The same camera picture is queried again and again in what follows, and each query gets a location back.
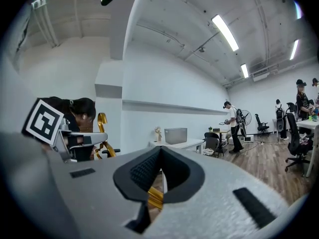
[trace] wall shelf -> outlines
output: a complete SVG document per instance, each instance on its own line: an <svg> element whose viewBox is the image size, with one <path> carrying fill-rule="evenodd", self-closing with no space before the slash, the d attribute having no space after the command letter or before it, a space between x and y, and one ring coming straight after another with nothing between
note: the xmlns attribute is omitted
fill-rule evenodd
<svg viewBox="0 0 319 239"><path fill-rule="evenodd" d="M223 110L212 110L197 107L188 107L171 104L152 103L135 100L122 100L124 111L158 112L158 113L182 113L204 115L227 115Z"/></svg>

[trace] black office chair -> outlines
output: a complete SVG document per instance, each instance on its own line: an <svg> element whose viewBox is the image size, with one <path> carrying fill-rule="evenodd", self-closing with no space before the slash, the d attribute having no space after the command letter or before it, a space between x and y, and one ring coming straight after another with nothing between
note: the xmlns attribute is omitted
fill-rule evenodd
<svg viewBox="0 0 319 239"><path fill-rule="evenodd" d="M215 149L219 145L219 136L216 133L213 132L206 132L204 134L205 138L203 139L204 142L206 143L206 149L213 149L215 153Z"/></svg>
<svg viewBox="0 0 319 239"><path fill-rule="evenodd" d="M207 133L205 133L205 134L204 134L204 137L205 137L205 138L216 138L216 139L219 139L218 134L213 133L213 132L207 132Z"/></svg>
<svg viewBox="0 0 319 239"><path fill-rule="evenodd" d="M258 123L257 130L261 132L260 136L262 136L264 134L268 134L267 136L269 136L270 133L269 132L265 132L269 128L269 126L267 126L268 123L264 123L264 122L261 123L258 114L255 114L255 117L256 117L256 120L257 120L257 123Z"/></svg>
<svg viewBox="0 0 319 239"><path fill-rule="evenodd" d="M288 163L289 160L292 160L293 163L286 166L285 171L288 171L288 167L291 167L296 164L303 164L307 163L309 164L308 160L305 160L305 157L309 150L312 149L312 140L311 138L314 136L314 134L307 135L307 138L310 139L310 143L306 145L300 145L300 136L295 120L295 116L292 113L287 114L288 123L291 129L291 142L288 144L288 150L291 155L297 156L296 158L287 158L286 163Z"/></svg>

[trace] chair backrest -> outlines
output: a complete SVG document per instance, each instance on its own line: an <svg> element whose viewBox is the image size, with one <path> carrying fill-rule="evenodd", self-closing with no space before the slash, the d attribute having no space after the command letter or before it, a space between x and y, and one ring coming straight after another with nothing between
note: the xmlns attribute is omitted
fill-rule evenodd
<svg viewBox="0 0 319 239"><path fill-rule="evenodd" d="M255 114L255 117L256 117L256 120L257 120L258 126L261 126L261 122L260 122L260 119L259 119L258 114Z"/></svg>
<svg viewBox="0 0 319 239"><path fill-rule="evenodd" d="M296 106L295 106L295 104L293 104L293 103L287 103L287 105L288 105L289 111L290 111L291 113L296 112Z"/></svg>
<svg viewBox="0 0 319 239"><path fill-rule="evenodd" d="M206 142L206 149L212 149L212 150L215 150L219 144L219 140L212 137L206 138L205 142Z"/></svg>
<svg viewBox="0 0 319 239"><path fill-rule="evenodd" d="M213 132L207 132L207 133L204 134L204 136L205 136L205 138L211 137L211 138L217 138L217 139L219 139L218 134L213 133Z"/></svg>
<svg viewBox="0 0 319 239"><path fill-rule="evenodd" d="M288 150L292 155L296 155L296 151L299 147L300 136L295 120L295 116L292 113L287 114L288 123L291 130L291 141L288 145Z"/></svg>

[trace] air conditioner unit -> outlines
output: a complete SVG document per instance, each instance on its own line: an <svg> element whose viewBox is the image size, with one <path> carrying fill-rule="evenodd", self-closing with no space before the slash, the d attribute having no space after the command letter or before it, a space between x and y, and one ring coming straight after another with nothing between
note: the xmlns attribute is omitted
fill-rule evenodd
<svg viewBox="0 0 319 239"><path fill-rule="evenodd" d="M270 72L269 72L268 68L259 70L255 73L253 73L253 80L254 80L254 82L260 81L262 79L267 78L269 74L270 74Z"/></svg>

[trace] armrest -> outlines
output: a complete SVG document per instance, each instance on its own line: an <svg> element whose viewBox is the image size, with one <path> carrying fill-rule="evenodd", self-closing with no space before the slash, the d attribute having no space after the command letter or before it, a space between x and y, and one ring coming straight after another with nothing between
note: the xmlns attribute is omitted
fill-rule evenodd
<svg viewBox="0 0 319 239"><path fill-rule="evenodd" d="M314 136L315 136L315 133L310 133L306 135L307 138L313 138Z"/></svg>
<svg viewBox="0 0 319 239"><path fill-rule="evenodd" d="M115 153L121 152L121 150L120 150L120 149L114 149L114 152L115 152ZM103 153L103 154L109 154L109 151L108 151L108 150L103 150L102 153Z"/></svg>

